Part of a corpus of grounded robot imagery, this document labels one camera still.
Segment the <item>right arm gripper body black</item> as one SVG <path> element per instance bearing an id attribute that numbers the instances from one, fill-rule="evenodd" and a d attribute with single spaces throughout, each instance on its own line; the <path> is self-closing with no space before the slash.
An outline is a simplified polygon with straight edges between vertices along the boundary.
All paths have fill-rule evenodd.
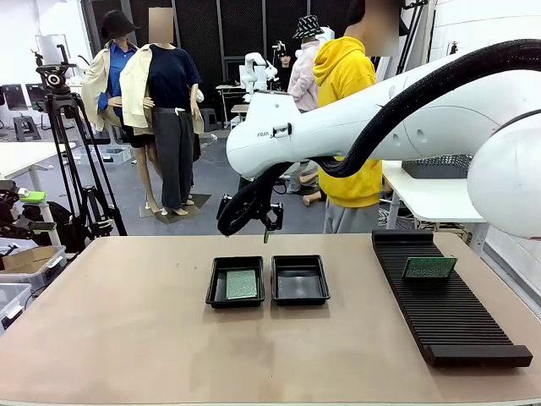
<path id="1" fill-rule="evenodd" d="M 261 220 L 266 218 L 268 213 L 271 211 L 271 196 L 275 182 L 276 177 L 264 177 L 261 175 L 252 183 L 256 197 L 256 210 L 254 214 L 255 219 Z"/>

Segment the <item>green printed circuit board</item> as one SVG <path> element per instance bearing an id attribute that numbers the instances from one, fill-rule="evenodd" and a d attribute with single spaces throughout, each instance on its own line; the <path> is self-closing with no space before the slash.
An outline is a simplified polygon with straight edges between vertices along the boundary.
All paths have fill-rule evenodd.
<path id="1" fill-rule="evenodd" d="M 402 277 L 407 279 L 448 278 L 454 271 L 456 263 L 455 257 L 409 257 Z"/>
<path id="2" fill-rule="evenodd" d="M 233 270 L 227 271 L 226 276 L 226 298 L 250 299 L 258 294 L 258 283 L 255 270 Z"/>

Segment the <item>black plastic ESD tray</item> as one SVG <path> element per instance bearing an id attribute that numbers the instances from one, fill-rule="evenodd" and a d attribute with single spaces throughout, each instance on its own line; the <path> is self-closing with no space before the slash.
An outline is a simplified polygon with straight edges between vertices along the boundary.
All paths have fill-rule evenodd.
<path id="1" fill-rule="evenodd" d="M 250 299 L 226 298 L 227 271 L 255 270 L 258 294 Z M 265 285 L 263 278 L 263 258 L 261 256 L 218 257 L 213 260 L 210 283 L 205 302 L 213 309 L 235 309 L 259 307 L 265 301 Z"/>
<path id="2" fill-rule="evenodd" d="M 271 297 L 276 305 L 320 306 L 331 298 L 319 255 L 275 255 L 271 268 Z"/>

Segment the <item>grey work table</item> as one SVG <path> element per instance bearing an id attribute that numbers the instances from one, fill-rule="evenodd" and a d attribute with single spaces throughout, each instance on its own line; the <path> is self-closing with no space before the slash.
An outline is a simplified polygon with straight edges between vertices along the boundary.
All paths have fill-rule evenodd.
<path id="1" fill-rule="evenodd" d="M 230 121 L 231 129 L 239 125 L 247 116 L 249 110 L 249 104 L 237 104 L 234 105 L 231 109 L 232 118 Z"/>

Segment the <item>mannequin with pink hoodie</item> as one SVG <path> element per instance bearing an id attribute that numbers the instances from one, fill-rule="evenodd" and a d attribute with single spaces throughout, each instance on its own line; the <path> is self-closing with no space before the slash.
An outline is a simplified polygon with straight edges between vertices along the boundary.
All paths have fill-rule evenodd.
<path id="1" fill-rule="evenodd" d="M 287 93 L 292 96 L 297 109 L 310 112 L 318 106 L 318 86 L 314 78 L 314 61 L 320 50 L 317 36 L 323 34 L 315 15 L 300 17 L 292 38 L 301 41 L 301 53 L 292 66 Z"/>

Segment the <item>person in black clothes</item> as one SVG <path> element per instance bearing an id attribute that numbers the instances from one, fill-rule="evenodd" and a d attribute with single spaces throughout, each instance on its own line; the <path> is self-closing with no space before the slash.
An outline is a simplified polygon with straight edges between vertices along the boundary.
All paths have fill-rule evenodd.
<path id="1" fill-rule="evenodd" d="M 280 82 L 280 90 L 287 92 L 289 81 L 292 74 L 292 57 L 289 53 L 283 53 L 279 57 L 278 79 Z"/>

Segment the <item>person in yellow hoodie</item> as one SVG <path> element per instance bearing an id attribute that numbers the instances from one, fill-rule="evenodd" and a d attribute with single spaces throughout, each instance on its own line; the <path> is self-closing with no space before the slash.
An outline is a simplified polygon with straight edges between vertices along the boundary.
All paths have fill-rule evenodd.
<path id="1" fill-rule="evenodd" d="M 372 56 L 386 53 L 400 34 L 402 0 L 352 0 L 344 35 L 328 41 L 314 62 L 319 87 L 318 106 L 324 107 L 376 83 Z M 333 178 L 318 170 L 326 195 L 323 232 L 369 233 L 379 222 L 383 163 L 368 160 L 353 176 Z"/>

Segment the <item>white table with basket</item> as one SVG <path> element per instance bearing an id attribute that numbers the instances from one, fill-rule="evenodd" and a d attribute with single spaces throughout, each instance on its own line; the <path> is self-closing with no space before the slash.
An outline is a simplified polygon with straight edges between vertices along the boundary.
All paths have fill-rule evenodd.
<path id="1" fill-rule="evenodd" d="M 489 224 L 473 207 L 465 179 L 415 179 L 402 169 L 398 161 L 383 162 L 383 176 L 392 188 L 386 227 L 394 229 L 400 204 L 423 222 L 457 222 L 472 227 L 470 248 L 483 252 Z"/>

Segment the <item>grey mesh basket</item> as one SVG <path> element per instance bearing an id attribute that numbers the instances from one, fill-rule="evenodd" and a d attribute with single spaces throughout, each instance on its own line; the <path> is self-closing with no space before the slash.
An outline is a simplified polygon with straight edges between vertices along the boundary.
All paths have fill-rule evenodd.
<path id="1" fill-rule="evenodd" d="M 402 161 L 402 170 L 415 179 L 465 179 L 473 157 L 449 155 Z"/>

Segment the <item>mannequin with black hat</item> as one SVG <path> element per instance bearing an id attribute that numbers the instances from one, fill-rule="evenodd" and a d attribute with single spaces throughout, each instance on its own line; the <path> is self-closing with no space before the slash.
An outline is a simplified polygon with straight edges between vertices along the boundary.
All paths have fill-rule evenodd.
<path id="1" fill-rule="evenodd" d="M 137 29 L 138 27 L 122 11 L 113 10 L 106 13 L 101 24 L 101 37 L 105 45 L 85 72 L 81 98 L 86 116 L 97 130 L 103 130 L 109 123 L 121 128 L 125 133 L 136 155 L 139 176 L 145 189 L 146 208 L 157 213 L 161 208 L 152 190 L 148 168 L 148 165 L 152 164 L 157 173 L 161 171 L 157 160 L 155 136 L 135 131 L 123 122 L 120 75 L 138 50 L 137 46 L 128 41 L 128 34 Z"/>

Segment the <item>clear bin with white clips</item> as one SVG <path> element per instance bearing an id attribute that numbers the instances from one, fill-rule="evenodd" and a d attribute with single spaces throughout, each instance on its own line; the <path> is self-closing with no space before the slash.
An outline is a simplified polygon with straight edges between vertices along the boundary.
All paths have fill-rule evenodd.
<path id="1" fill-rule="evenodd" d="M 53 246 L 56 254 L 34 273 L 7 273 L 4 272 L 2 258 L 0 258 L 0 283 L 28 283 L 33 290 L 50 284 L 67 265 L 67 256 L 63 245 Z"/>
<path id="2" fill-rule="evenodd" d="M 22 315 L 30 293 L 28 283 L 0 283 L 0 337 Z"/>

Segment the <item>brown cardboard box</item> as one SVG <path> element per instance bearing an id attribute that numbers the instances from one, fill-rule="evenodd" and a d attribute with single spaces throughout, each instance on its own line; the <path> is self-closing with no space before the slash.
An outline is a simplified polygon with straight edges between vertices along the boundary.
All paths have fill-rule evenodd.
<path id="1" fill-rule="evenodd" d="M 46 264 L 56 250 L 53 246 L 43 246 L 12 253 L 2 258 L 4 272 L 7 273 L 34 273 Z"/>

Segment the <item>black step stool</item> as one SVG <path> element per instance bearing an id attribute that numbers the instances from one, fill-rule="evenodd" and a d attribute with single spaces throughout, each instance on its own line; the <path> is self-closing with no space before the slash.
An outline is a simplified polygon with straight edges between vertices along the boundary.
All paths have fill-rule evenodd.
<path id="1" fill-rule="evenodd" d="M 14 130 L 16 140 L 26 142 L 28 138 L 31 140 L 41 140 L 41 134 L 36 127 L 34 119 L 30 116 L 14 117 Z"/>

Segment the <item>white board panel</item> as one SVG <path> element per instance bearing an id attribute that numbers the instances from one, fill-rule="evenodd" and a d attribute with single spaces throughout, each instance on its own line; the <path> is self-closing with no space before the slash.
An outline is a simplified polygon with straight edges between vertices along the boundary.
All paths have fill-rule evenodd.
<path id="1" fill-rule="evenodd" d="M 64 34 L 36 35 L 38 53 L 44 64 L 60 64 L 69 57 L 68 44 Z"/>

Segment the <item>dark mannequin base plate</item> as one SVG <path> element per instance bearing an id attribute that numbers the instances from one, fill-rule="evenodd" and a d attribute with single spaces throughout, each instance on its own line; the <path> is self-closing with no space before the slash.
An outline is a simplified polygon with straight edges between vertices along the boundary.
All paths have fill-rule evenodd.
<path id="1" fill-rule="evenodd" d="M 164 224 L 173 224 L 175 222 L 180 222 L 196 217 L 204 212 L 203 207 L 210 197 L 211 195 L 206 194 L 192 194 L 189 198 L 191 199 L 191 201 L 193 201 L 193 205 L 186 206 L 184 208 L 184 210 L 186 211 L 185 215 L 179 216 L 174 211 L 162 208 L 158 213 L 155 214 L 155 218 Z"/>

